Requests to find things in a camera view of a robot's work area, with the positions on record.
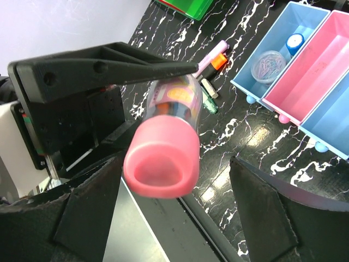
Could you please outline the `green translucent file folder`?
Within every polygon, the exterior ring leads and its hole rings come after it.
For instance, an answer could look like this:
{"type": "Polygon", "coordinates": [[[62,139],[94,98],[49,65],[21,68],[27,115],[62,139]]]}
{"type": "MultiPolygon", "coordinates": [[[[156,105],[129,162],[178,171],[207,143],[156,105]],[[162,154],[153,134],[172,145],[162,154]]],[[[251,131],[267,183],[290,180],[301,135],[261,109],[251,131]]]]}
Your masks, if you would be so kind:
{"type": "Polygon", "coordinates": [[[201,20],[213,0],[158,0],[158,2],[192,20],[201,20]]]}

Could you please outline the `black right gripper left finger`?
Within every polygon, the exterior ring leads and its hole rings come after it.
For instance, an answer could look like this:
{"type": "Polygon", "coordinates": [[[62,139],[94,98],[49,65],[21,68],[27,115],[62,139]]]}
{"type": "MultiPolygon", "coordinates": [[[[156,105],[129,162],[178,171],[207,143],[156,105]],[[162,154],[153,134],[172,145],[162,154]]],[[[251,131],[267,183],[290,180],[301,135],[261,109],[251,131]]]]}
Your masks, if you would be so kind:
{"type": "Polygon", "coordinates": [[[113,157],[45,193],[1,206],[1,261],[102,261],[122,173],[113,157]]]}

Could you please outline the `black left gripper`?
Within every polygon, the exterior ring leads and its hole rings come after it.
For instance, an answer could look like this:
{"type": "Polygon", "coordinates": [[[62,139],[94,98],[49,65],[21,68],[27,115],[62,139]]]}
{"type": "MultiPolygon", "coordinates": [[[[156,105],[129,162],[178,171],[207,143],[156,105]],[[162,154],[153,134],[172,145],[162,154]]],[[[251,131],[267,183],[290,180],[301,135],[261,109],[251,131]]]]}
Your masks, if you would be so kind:
{"type": "Polygon", "coordinates": [[[59,152],[64,166],[125,121],[117,85],[197,70],[195,62],[173,61],[123,42],[23,59],[8,67],[39,151],[47,156],[59,152]]]}

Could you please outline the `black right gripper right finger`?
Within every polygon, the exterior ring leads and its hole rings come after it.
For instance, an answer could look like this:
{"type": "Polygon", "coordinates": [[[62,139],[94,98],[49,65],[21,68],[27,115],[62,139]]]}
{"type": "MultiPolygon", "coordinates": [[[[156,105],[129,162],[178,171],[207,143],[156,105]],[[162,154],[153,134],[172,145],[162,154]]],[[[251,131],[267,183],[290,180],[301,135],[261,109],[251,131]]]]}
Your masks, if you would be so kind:
{"type": "Polygon", "coordinates": [[[348,203],[232,157],[230,180],[251,261],[348,261],[348,203]]]}

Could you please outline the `pink plastic bin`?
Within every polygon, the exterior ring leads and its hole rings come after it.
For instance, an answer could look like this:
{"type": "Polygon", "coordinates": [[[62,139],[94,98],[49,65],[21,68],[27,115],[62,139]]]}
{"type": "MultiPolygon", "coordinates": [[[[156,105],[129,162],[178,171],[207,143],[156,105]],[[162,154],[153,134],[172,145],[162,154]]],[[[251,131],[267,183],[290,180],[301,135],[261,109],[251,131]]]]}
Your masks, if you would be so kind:
{"type": "Polygon", "coordinates": [[[263,101],[281,123],[306,119],[348,70],[348,13],[333,11],[263,101]]]}

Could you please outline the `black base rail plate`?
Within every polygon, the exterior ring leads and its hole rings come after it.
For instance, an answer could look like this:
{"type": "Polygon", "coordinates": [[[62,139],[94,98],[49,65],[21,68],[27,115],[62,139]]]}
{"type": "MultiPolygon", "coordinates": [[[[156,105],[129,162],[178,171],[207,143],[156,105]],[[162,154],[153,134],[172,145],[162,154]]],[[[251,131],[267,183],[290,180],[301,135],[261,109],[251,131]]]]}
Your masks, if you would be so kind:
{"type": "Polygon", "coordinates": [[[169,261],[242,261],[192,195],[133,197],[169,261]]]}

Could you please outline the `pink eraser stick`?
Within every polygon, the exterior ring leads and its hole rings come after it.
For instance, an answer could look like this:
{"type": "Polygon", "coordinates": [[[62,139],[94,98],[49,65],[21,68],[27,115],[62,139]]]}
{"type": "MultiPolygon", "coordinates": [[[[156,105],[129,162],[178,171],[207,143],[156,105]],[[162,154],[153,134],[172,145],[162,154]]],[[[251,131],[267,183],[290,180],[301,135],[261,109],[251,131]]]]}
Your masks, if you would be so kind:
{"type": "Polygon", "coordinates": [[[199,76],[213,59],[215,59],[219,54],[225,52],[228,48],[229,44],[224,40],[218,42],[217,45],[198,63],[198,70],[197,72],[192,74],[193,77],[196,78],[197,76],[199,76]]]}

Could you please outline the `small white eraser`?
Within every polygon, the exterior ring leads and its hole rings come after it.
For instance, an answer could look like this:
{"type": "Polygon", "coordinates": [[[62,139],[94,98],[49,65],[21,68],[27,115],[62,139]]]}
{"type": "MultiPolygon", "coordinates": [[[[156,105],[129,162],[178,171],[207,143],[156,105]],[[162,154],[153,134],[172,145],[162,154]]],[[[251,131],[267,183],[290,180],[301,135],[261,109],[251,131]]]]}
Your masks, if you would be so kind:
{"type": "Polygon", "coordinates": [[[216,99],[219,95],[212,84],[207,79],[202,79],[201,84],[206,89],[207,93],[213,98],[216,99]]]}

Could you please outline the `clear jar of clips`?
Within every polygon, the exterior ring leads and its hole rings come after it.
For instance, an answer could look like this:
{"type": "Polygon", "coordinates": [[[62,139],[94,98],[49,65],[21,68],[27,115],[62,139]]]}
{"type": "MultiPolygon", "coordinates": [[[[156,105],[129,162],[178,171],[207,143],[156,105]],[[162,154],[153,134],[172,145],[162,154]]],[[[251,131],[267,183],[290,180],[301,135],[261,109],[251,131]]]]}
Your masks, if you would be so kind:
{"type": "Polygon", "coordinates": [[[277,51],[262,53],[251,66],[252,77],[259,83],[270,86],[286,67],[286,60],[277,51]]]}

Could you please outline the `green highlighter pen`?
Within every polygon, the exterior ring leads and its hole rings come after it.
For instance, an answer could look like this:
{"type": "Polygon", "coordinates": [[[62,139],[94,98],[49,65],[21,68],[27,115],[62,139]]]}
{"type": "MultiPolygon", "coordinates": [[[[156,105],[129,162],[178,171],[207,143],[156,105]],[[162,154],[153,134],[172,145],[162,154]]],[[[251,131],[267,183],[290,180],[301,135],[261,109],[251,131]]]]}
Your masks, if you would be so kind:
{"type": "Polygon", "coordinates": [[[211,113],[216,114],[218,112],[217,105],[213,102],[211,98],[203,98],[203,106],[211,113]]]}

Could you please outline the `black marble pattern mat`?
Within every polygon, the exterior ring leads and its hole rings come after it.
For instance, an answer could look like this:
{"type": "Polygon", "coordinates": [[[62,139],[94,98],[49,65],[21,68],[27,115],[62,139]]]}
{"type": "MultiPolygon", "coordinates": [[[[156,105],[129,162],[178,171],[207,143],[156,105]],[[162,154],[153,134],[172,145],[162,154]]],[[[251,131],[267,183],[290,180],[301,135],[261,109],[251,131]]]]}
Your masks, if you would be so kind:
{"type": "Polygon", "coordinates": [[[229,181],[232,156],[304,190],[348,201],[348,163],[330,152],[318,153],[315,142],[296,126],[281,124],[257,103],[248,104],[231,84],[285,5],[214,1],[202,20],[194,21],[152,1],[130,39],[154,54],[193,62],[219,41],[229,44],[228,64],[212,81],[219,92],[218,112],[201,114],[200,178],[193,195],[244,261],[250,257],[229,181]]]}

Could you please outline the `light blue bin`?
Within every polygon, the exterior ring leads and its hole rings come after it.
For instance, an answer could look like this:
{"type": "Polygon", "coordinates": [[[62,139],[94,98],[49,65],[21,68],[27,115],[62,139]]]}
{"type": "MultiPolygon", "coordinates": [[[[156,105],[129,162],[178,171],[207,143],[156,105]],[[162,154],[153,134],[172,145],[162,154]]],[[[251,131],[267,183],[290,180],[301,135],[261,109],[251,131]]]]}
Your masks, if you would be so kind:
{"type": "Polygon", "coordinates": [[[331,151],[348,160],[348,73],[346,73],[300,125],[315,140],[315,150],[331,151]]]}
{"type": "Polygon", "coordinates": [[[289,2],[231,83],[249,104],[266,106],[262,98],[282,76],[298,50],[319,29],[330,11],[289,2]]]}

